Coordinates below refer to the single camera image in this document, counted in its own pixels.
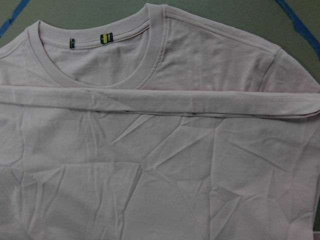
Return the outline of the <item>pink Snoopy t-shirt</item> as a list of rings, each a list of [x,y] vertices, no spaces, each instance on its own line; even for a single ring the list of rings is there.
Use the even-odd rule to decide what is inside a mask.
[[[311,240],[320,86],[166,5],[0,49],[3,240]]]

